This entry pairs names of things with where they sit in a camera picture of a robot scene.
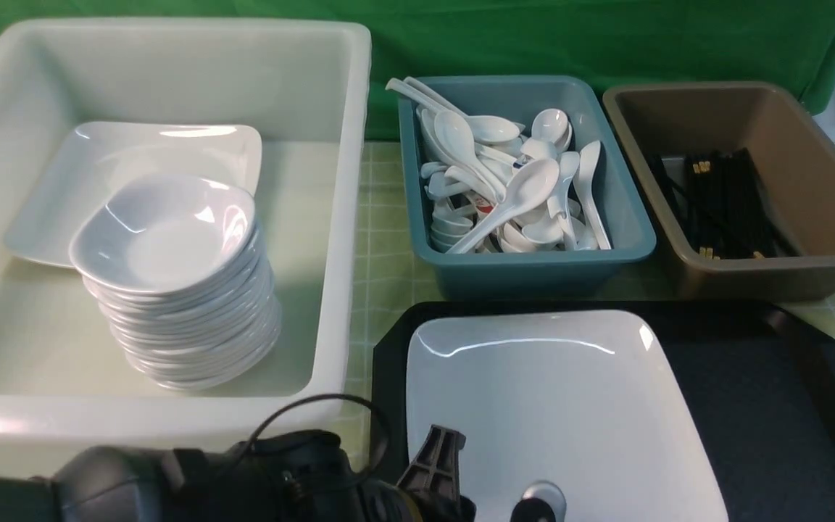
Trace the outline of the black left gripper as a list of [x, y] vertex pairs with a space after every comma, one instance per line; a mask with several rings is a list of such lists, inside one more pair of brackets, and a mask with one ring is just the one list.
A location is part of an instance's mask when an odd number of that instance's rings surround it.
[[466, 436], [434, 424], [395, 482], [363, 478], [335, 433], [307, 430], [225, 454], [165, 458], [166, 521], [473, 521], [460, 492]]

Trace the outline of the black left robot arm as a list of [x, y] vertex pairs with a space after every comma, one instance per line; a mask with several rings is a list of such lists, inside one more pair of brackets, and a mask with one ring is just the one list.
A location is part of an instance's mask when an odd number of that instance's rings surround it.
[[352, 470], [331, 431], [227, 452], [96, 446], [51, 478], [0, 478], [0, 521], [473, 521], [453, 465], [389, 483]]

